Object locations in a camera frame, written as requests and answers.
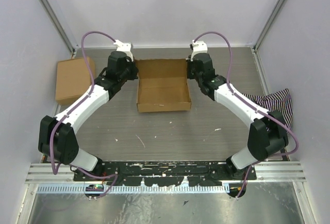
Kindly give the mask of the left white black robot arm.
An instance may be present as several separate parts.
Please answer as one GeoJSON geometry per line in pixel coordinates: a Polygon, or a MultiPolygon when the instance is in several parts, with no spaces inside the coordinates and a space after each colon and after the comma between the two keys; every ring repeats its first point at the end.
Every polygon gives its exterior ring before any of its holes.
{"type": "Polygon", "coordinates": [[[128,80],[137,79],[137,74],[131,52],[113,51],[107,67],[86,93],[63,112],[41,120],[38,150],[50,158],[54,174],[58,172],[58,166],[64,164],[76,167],[92,181],[104,178],[103,161],[80,148],[76,134],[82,124],[110,101],[128,80]]]}

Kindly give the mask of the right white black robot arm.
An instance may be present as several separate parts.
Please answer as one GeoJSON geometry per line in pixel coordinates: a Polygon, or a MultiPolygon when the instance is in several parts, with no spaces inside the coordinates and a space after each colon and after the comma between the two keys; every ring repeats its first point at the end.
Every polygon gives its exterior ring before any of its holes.
{"type": "Polygon", "coordinates": [[[204,95],[228,108],[249,128],[246,147],[226,159],[226,172],[231,179],[240,179],[247,166],[268,159],[288,145],[280,111],[253,103],[225,77],[217,75],[208,53],[198,53],[186,62],[187,78],[196,80],[204,95]]]}

